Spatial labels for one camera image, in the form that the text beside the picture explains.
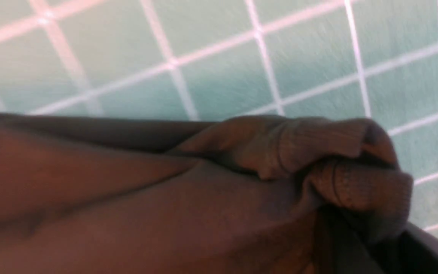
brown cloth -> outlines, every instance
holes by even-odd
[[[0,274],[398,273],[411,190],[368,119],[0,114]]]

fabric fold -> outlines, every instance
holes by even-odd
[[[411,187],[368,119],[0,115],[0,274],[307,273],[320,207],[377,243]]]

brown fabric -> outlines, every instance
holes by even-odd
[[[0,115],[0,274],[319,273],[319,207],[374,244],[411,188],[368,119]]]

brown clothing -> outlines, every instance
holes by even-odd
[[[0,274],[400,272],[411,189],[368,119],[0,115]]]

